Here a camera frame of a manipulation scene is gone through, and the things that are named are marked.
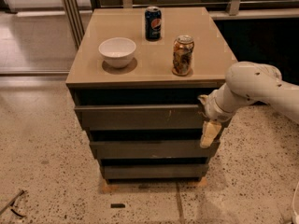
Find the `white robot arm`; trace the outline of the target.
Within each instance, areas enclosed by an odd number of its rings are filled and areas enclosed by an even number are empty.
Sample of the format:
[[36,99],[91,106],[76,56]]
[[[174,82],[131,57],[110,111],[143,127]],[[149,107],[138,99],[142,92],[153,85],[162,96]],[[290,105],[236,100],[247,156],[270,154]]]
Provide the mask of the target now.
[[198,97],[205,110],[200,147],[208,148],[221,131],[221,124],[235,112],[255,102],[272,106],[277,112],[299,123],[299,86],[282,79],[272,65],[239,62],[229,67],[225,83],[209,95]]

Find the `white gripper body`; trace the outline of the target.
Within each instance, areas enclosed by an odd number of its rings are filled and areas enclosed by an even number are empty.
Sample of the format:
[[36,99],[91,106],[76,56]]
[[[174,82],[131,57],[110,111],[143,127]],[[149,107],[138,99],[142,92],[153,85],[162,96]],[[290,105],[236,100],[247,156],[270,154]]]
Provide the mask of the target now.
[[206,103],[204,104],[205,113],[212,121],[223,123],[229,120],[235,113],[222,110],[216,102],[216,94],[217,90],[214,90],[206,98]]

